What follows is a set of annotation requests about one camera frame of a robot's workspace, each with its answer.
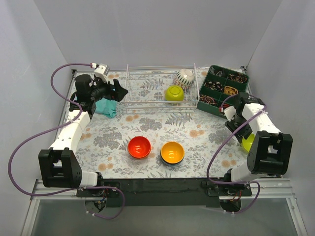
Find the green organizer tray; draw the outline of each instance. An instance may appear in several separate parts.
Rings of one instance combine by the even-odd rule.
[[[222,75],[217,76],[216,74],[220,71],[222,72]],[[242,75],[246,76],[247,77],[246,83],[239,83],[239,82],[228,79],[228,76],[231,74],[232,75],[242,74]],[[200,96],[206,95],[206,96],[212,97],[217,104],[213,106],[213,105],[209,105],[207,103],[199,101],[198,105],[197,105],[197,109],[202,110],[204,112],[211,113],[211,114],[219,116],[219,117],[225,118],[225,116],[219,111],[219,107],[221,106],[222,102],[227,97],[229,97],[229,95],[224,94],[223,92],[219,92],[219,91],[212,90],[210,88],[205,87],[204,86],[205,82],[209,82],[209,81],[220,82],[223,85],[223,88],[225,86],[231,86],[233,88],[236,88],[239,92],[245,92],[249,80],[250,80],[250,78],[246,74],[239,73],[239,72],[236,72],[234,70],[229,70],[229,69],[226,69],[224,67],[217,66],[217,65],[210,66],[208,73],[206,75],[206,78],[202,83],[199,94],[200,94]],[[229,99],[226,102],[226,104],[230,105],[230,106],[234,106],[234,98]]]

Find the red bowl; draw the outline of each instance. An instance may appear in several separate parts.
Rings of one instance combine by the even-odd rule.
[[[149,155],[150,151],[150,141],[143,136],[136,136],[129,141],[128,152],[136,159],[145,158]]]

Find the teal cloth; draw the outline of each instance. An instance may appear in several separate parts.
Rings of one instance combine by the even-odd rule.
[[[114,118],[116,116],[116,101],[109,101],[105,98],[96,102],[96,113],[103,114],[108,118]]]

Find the floral tablecloth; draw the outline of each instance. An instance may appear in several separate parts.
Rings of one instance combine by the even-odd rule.
[[[207,68],[197,69],[199,87],[207,71]],[[126,73],[114,72],[108,76],[123,81]],[[200,110],[164,114],[135,110],[130,114],[118,109],[112,119],[94,114],[78,144],[76,157],[83,170],[101,172],[104,178],[205,177],[212,155],[230,134],[225,121]],[[134,136],[150,140],[152,150],[147,158],[135,160],[129,155],[127,144]],[[185,158],[177,166],[166,166],[160,160],[160,149],[167,141],[177,141],[185,148]],[[243,164],[246,157],[233,138],[218,154],[210,169],[211,176],[222,177],[231,167]]]

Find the dish rack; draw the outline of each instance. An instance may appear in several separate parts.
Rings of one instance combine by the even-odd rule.
[[[176,101],[176,103],[166,101],[166,90],[174,85],[176,73],[181,69],[190,69],[195,76],[194,82],[189,88],[184,89],[183,101]],[[127,111],[192,112],[197,108],[199,101],[195,64],[142,67],[127,65],[124,88],[129,91],[122,101]]]

